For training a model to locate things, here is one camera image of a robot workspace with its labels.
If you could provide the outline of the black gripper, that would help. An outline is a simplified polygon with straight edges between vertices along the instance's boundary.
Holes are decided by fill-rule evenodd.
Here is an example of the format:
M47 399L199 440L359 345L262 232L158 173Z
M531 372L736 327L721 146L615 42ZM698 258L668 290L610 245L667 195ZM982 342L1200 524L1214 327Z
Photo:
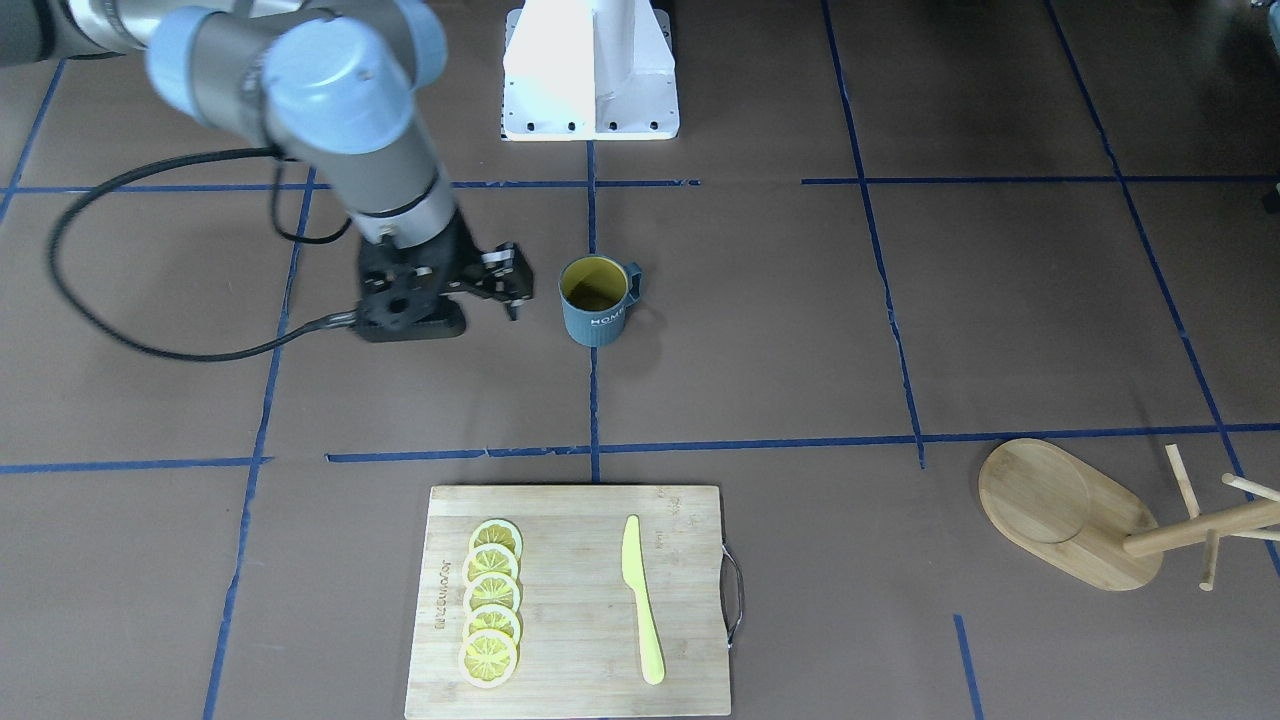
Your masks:
M415 288L439 295L461 288L499 302L511 322L525 305L524 254L516 242L483 254L463 213L457 209L444 228L421 243L401 247L401 236L384 231L365 237L358 251L358 291L362 297L384 293L406 278Z

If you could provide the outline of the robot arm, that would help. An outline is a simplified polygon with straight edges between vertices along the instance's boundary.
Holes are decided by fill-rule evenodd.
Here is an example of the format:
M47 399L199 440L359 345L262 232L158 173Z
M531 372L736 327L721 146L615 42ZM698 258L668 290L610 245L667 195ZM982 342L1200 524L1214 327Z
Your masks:
M479 250L416 106L445 69L424 1L5 1L3 64L138 53L155 94L200 124L314 167L365 242L358 311L456 332L454 301L532 297L515 243Z

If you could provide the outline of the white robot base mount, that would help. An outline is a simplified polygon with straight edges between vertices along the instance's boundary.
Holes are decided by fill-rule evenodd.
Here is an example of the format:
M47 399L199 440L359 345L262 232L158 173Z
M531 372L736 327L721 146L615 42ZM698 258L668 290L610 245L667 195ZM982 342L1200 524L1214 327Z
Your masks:
M506 141L678 136L672 1L526 1L506 15L502 63Z

